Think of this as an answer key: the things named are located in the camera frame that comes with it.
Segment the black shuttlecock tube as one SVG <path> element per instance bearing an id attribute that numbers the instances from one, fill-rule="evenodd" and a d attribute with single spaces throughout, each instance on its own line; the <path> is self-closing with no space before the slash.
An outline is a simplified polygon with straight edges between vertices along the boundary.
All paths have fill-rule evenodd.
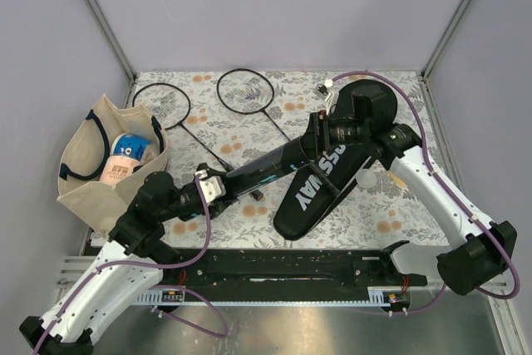
<path id="1" fill-rule="evenodd" d="M 317 159 L 316 140 L 299 136 L 267 154 L 226 173 L 222 177 L 225 195 L 220 200 L 234 200 L 292 174 Z"/>

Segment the translucent tube lid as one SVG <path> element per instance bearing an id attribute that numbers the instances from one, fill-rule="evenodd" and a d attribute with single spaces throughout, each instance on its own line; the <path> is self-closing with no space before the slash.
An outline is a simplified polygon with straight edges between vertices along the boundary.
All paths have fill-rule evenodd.
<path id="1" fill-rule="evenodd" d="M 377 176 L 370 169 L 362 169 L 356 173 L 357 184 L 364 189 L 371 189 L 377 184 Z"/>

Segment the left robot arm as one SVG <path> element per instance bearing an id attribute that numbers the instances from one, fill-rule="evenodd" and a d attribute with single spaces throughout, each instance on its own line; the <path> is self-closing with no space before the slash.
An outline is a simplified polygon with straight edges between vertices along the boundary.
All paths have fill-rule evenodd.
<path id="1" fill-rule="evenodd" d="M 210 239 L 189 259 L 162 241 L 163 223 L 204 216 L 211 220 L 234 202 L 229 173 L 200 165 L 191 183 L 174 184 L 167 172 L 146 176 L 108 242 L 72 288 L 41 317 L 29 316 L 20 333 L 35 354 L 91 354 L 101 334 L 126 308 L 157 284 L 172 284 L 183 269 L 198 263 Z"/>

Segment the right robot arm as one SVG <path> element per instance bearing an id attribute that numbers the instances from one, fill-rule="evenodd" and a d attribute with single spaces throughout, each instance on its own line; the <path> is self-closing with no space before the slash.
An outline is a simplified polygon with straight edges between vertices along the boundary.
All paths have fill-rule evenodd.
<path id="1" fill-rule="evenodd" d="M 514 281 L 513 298 L 520 291 L 520 277 L 511 256 L 517 233 L 508 222 L 496 223 L 473 204 L 431 158 L 424 128 L 413 130 L 399 124 L 397 97 L 403 92 L 377 74 L 347 85 L 347 115 L 335 118 L 340 97 L 333 92 L 334 79 L 316 88 L 325 108 L 313 113 L 308 134 L 313 152 L 326 155 L 337 145 L 359 145 L 386 170 L 406 183 L 439 224 L 448 245 L 431 247 L 401 244 L 378 265 L 380 279 L 399 284 L 408 274 L 441 279 L 459 295 L 481 290 L 494 277 L 509 271 Z"/>

